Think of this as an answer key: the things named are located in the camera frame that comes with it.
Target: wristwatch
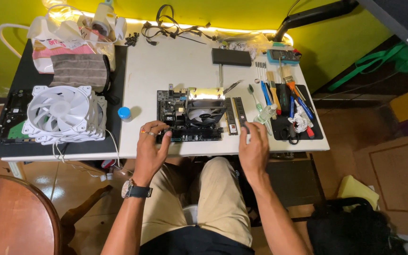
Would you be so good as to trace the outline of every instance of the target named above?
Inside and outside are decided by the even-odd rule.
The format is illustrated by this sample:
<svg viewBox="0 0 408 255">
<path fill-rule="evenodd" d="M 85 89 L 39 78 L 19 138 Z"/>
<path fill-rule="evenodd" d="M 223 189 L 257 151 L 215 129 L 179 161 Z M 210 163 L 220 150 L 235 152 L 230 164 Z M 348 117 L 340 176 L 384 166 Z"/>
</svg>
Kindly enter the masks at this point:
<svg viewBox="0 0 408 255">
<path fill-rule="evenodd" d="M 130 179 L 124 183 L 122 186 L 122 198 L 133 197 L 150 197 L 152 194 L 152 188 L 149 187 L 139 187 Z"/>
</svg>

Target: desk leg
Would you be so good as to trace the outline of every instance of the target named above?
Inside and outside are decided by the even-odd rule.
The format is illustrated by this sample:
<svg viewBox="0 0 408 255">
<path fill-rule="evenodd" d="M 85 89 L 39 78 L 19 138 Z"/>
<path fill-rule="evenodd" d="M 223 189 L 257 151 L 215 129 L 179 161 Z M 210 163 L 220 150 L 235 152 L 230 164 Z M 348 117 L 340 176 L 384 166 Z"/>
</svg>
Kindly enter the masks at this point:
<svg viewBox="0 0 408 255">
<path fill-rule="evenodd" d="M 23 169 L 23 163 L 22 162 L 9 162 L 8 165 L 10 167 L 10 170 L 14 174 L 15 178 L 26 180 L 26 175 L 25 175 L 25 171 Z"/>
</svg>

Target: gray cloth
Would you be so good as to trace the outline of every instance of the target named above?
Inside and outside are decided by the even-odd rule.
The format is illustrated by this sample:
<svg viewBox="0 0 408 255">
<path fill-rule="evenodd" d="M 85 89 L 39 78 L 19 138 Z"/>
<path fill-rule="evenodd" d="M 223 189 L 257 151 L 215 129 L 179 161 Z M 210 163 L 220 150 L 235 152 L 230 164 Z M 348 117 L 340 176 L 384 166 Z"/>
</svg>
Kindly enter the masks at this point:
<svg viewBox="0 0 408 255">
<path fill-rule="evenodd" d="M 95 92 L 108 89 L 110 66 L 103 54 L 60 54 L 51 56 L 54 78 L 50 86 L 92 86 Z"/>
</svg>

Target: man's left hand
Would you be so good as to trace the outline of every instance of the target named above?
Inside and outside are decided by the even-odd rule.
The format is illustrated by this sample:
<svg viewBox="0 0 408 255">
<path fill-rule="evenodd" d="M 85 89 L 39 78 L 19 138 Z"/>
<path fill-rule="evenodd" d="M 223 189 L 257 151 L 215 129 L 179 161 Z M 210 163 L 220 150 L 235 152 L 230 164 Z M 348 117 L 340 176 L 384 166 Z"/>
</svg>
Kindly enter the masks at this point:
<svg viewBox="0 0 408 255">
<path fill-rule="evenodd" d="M 165 163 L 172 132 L 168 131 L 163 136 L 160 149 L 157 149 L 155 146 L 155 140 L 157 134 L 167 128 L 169 126 L 159 120 L 148 122 L 141 127 L 140 138 L 136 148 L 135 173 L 133 174 L 136 185 L 141 187 L 149 186 L 155 173 Z"/>
</svg>

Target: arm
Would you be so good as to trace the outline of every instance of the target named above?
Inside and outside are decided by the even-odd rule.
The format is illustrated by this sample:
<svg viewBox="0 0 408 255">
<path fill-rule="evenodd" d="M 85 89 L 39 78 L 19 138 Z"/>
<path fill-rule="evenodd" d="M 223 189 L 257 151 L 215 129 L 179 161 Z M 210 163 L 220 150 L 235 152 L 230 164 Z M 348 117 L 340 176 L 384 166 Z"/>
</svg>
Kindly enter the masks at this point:
<svg viewBox="0 0 408 255">
<path fill-rule="evenodd" d="M 250 130 L 251 139 L 247 144 L 247 130 L 242 127 L 239 144 L 240 164 L 256 196 L 260 217 L 265 223 L 263 228 L 268 246 L 274 255 L 307 255 L 309 252 L 305 243 L 294 229 L 265 172 L 269 155 L 266 128 L 256 122 L 247 122 L 246 126 Z"/>
<path fill-rule="evenodd" d="M 145 132 L 140 132 L 136 148 L 136 165 L 132 177 L 135 185 L 149 187 L 150 181 L 168 155 L 171 131 L 166 132 L 160 149 L 155 146 L 155 137 L 148 132 L 157 134 L 168 127 L 160 121 L 152 121 L 141 127 Z M 146 198 L 138 197 L 124 199 L 101 255 L 137 255 L 139 253 L 145 200 Z"/>
</svg>

